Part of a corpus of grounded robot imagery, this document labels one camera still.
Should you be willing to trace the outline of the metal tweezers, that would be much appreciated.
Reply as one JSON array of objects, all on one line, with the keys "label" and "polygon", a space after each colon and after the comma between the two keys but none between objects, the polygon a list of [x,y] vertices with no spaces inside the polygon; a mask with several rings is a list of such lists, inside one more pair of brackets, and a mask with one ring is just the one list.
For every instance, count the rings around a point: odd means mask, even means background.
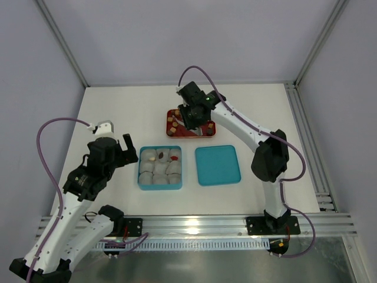
[{"label": "metal tweezers", "polygon": [[183,121],[179,120],[176,116],[172,116],[172,118],[176,123],[181,125],[183,127],[183,129],[185,129],[186,131],[190,131],[190,132],[194,133],[196,136],[199,136],[199,137],[203,136],[203,131],[200,127],[195,128],[195,129],[187,129],[185,127],[185,124],[184,124]]}]

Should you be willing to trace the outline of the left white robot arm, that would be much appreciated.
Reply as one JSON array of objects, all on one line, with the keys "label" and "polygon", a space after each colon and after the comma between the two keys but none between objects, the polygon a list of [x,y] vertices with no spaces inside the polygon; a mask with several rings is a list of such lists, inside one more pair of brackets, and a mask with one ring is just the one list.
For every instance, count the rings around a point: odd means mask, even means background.
[{"label": "left white robot arm", "polygon": [[88,144],[87,164],[81,164],[68,175],[53,217],[34,247],[23,258],[11,262],[12,273],[26,282],[68,282],[79,261],[96,243],[108,235],[122,233],[124,212],[105,205],[89,227],[71,237],[115,169],[138,162],[130,135],[124,134],[123,139],[126,150],[111,137],[99,137]]}]

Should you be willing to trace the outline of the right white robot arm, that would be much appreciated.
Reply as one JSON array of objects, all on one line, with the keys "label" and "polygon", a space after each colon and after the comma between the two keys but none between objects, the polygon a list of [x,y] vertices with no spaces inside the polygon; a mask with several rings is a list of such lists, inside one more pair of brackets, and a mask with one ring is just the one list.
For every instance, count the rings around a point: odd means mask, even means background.
[{"label": "right white robot arm", "polygon": [[213,121],[234,134],[253,152],[251,170],[263,185],[265,225],[272,233],[284,229],[291,216],[290,210],[283,204],[279,185],[289,161],[285,133],[259,126],[237,113],[225,96],[216,90],[206,94],[193,81],[178,86],[177,94],[183,99],[178,110],[187,130]]}]

